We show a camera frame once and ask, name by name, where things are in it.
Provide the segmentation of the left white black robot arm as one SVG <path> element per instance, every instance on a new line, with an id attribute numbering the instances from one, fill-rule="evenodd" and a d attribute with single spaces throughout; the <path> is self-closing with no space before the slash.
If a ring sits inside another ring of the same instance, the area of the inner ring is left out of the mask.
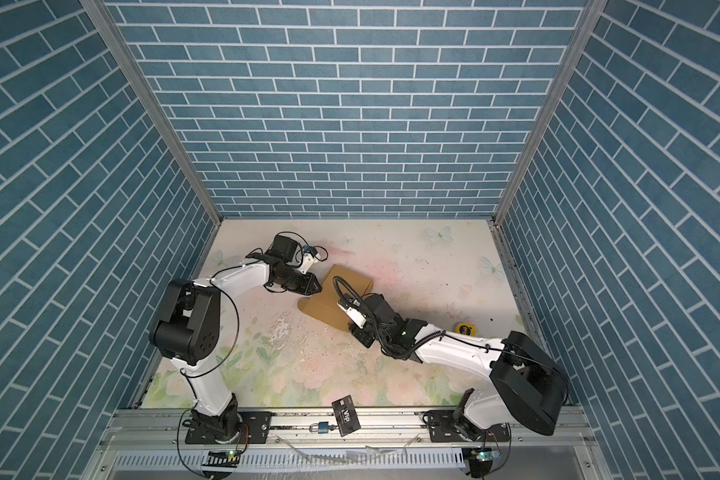
<path id="1" fill-rule="evenodd" d="M 244 260 L 206 278 L 174 279 L 158 305 L 149 340 L 188 382 L 193 418 L 219 425 L 237 422 L 236 398 L 224 384 L 216 359 L 222 301 L 258 287 L 271 293 L 310 297 L 322 291 L 311 267 L 328 259 L 322 246 L 300 234 L 279 232 L 269 248 L 256 248 Z"/>

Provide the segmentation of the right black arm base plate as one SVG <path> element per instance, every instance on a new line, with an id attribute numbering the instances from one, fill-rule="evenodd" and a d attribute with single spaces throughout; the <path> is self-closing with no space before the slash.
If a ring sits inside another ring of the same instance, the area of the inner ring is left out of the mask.
<path id="1" fill-rule="evenodd" d="M 428 410 L 421 419 L 433 443 L 508 442 L 511 438 L 507 424 L 480 429 L 453 409 Z"/>

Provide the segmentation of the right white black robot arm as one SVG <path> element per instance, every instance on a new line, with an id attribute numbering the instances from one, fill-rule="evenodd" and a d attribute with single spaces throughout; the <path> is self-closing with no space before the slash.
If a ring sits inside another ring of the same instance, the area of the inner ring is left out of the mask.
<path id="1" fill-rule="evenodd" d="M 380 294 L 352 299 L 342 294 L 340 309 L 349 331 L 369 348 L 401 361 L 438 364 L 491 383 L 468 388 L 446 425 L 468 441 L 483 439 L 491 427 L 512 420 L 551 436 L 568 395 L 568 376 L 527 335 L 512 331 L 501 339 L 449 332 L 419 319 L 405 319 Z"/>

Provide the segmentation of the brown cardboard box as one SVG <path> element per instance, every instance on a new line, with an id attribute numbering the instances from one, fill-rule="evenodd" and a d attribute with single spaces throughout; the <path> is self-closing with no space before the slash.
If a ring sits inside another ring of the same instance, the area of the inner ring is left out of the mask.
<path id="1" fill-rule="evenodd" d="M 349 332 L 349 324 L 352 320 L 339 307 L 340 297 L 333 284 L 335 277 L 344 279 L 361 295 L 372 291 L 373 280 L 371 277 L 341 265 L 334 265 L 321 283 L 322 291 L 309 298 L 300 299 L 297 302 L 297 308 L 301 313 L 327 326 L 341 332 Z"/>

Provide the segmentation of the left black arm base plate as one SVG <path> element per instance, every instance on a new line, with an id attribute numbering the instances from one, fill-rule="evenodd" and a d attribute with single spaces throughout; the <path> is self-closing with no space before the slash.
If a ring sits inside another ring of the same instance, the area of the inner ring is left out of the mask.
<path id="1" fill-rule="evenodd" d="M 194 410 L 182 420 L 187 444 L 265 444 L 273 414 L 268 411 L 234 411 L 220 417 L 207 417 Z"/>

